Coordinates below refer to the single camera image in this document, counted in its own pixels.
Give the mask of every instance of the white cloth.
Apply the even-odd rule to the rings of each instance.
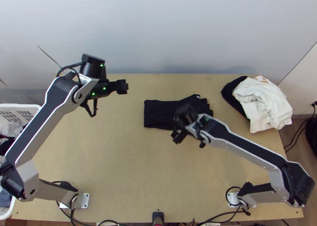
[[[274,83],[257,76],[246,78],[233,90],[232,95],[241,103],[250,119],[250,132],[292,124],[293,110],[285,94]]]
[[[6,137],[17,137],[23,130],[23,124],[17,122],[8,122],[0,129],[1,135]]]

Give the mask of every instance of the white wall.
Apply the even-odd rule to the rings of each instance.
[[[0,0],[0,78],[46,88],[82,53],[108,72],[264,74],[279,82],[317,40],[316,0]]]
[[[292,106],[293,114],[313,113],[310,103],[317,101],[317,44],[282,80],[279,87]]]

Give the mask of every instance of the table surface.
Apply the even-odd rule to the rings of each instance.
[[[166,222],[204,221],[233,211],[225,200],[231,186],[269,182],[266,171],[226,149],[186,137],[175,144],[171,131],[143,126],[144,100],[180,100],[192,94],[206,97],[214,117],[229,128],[285,156],[275,129],[250,134],[249,122],[221,96],[223,86],[237,74],[110,74],[125,78],[127,95],[112,93],[98,100],[97,116],[83,108],[63,117],[33,160],[40,178],[69,181],[90,193],[87,209],[77,209],[83,222],[151,222],[153,211],[163,211]],[[302,210],[285,203],[263,203],[237,214],[234,221],[303,217]],[[68,221],[56,202],[16,201],[12,218]]]

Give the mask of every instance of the black garment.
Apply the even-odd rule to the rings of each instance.
[[[221,90],[222,97],[245,118],[247,118],[247,116],[243,110],[243,107],[241,106],[240,102],[232,95],[232,93],[239,83],[244,81],[247,77],[248,76],[241,76],[237,79],[234,79],[232,82],[226,84]]]
[[[0,145],[0,155],[1,156],[4,156],[6,154],[6,152],[11,147],[11,145],[13,144],[14,141],[15,141],[15,139],[9,139]]]
[[[193,94],[180,101],[144,101],[144,127],[173,130],[176,127],[174,116],[177,108],[186,103],[190,103],[197,113],[206,113],[210,116],[213,111],[210,110],[207,99],[199,99],[200,95]]]

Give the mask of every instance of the white laundry basket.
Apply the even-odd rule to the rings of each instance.
[[[18,122],[27,124],[33,116],[41,108],[39,105],[28,104],[0,104],[0,125],[5,125],[9,122]],[[0,211],[0,220],[5,220],[12,215],[15,197],[12,197],[8,210]]]

